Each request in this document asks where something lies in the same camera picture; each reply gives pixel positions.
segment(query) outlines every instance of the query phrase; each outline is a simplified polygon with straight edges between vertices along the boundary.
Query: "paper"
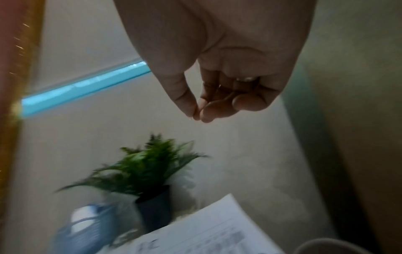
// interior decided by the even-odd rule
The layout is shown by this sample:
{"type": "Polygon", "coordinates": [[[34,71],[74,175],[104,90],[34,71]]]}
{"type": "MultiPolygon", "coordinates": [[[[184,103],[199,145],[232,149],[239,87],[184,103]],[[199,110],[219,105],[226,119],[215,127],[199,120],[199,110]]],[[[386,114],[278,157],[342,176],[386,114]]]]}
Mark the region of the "paper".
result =
{"type": "Polygon", "coordinates": [[[109,254],[283,254],[231,194],[109,254]]]}

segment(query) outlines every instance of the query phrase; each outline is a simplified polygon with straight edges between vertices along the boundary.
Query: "artificial fern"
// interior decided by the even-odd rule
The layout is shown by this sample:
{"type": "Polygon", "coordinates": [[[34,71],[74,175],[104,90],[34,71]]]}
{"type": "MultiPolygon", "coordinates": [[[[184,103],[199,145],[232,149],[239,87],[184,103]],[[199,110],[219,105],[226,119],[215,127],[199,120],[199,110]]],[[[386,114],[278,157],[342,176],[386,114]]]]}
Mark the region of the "artificial fern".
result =
{"type": "Polygon", "coordinates": [[[174,173],[192,160],[207,157],[192,152],[193,142],[175,145],[173,139],[164,140],[162,135],[151,134],[144,149],[120,148],[124,157],[113,165],[104,164],[93,170],[87,178],[65,186],[91,186],[109,192],[140,196],[162,186],[174,173]]]}

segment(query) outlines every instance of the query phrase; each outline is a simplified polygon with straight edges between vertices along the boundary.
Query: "blue container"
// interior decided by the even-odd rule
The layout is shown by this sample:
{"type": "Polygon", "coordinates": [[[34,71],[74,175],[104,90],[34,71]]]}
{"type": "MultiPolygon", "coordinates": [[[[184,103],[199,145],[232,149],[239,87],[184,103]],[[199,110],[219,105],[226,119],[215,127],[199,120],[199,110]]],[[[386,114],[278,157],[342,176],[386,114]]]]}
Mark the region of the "blue container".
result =
{"type": "Polygon", "coordinates": [[[85,218],[59,229],[53,238],[52,254],[95,254],[117,237],[117,218],[113,206],[100,206],[98,216],[85,218]],[[71,227],[83,221],[94,220],[77,233],[71,227]]]}

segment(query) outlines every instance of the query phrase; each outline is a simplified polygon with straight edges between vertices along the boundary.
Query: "beige surface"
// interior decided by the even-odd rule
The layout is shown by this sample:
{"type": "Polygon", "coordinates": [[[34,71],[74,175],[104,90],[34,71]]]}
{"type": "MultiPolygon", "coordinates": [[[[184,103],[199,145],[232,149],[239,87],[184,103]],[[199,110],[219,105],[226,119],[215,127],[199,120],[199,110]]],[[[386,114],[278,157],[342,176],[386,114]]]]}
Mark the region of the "beige surface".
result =
{"type": "Polygon", "coordinates": [[[384,253],[402,253],[402,2],[319,1],[302,60],[384,253]]]}
{"type": "Polygon", "coordinates": [[[29,92],[139,58],[112,0],[47,0],[29,92]]]}
{"type": "MultiPolygon", "coordinates": [[[[198,94],[198,70],[192,68],[187,77],[198,94]]],[[[90,188],[53,191],[116,161],[117,148],[143,144],[151,131],[195,140],[195,150],[213,156],[194,161],[191,176],[176,177],[176,210],[233,193],[289,253],[308,239],[334,236],[281,99],[263,112],[202,124],[186,118],[147,74],[25,121],[4,253],[43,253],[74,208],[100,199],[90,188]]]]}

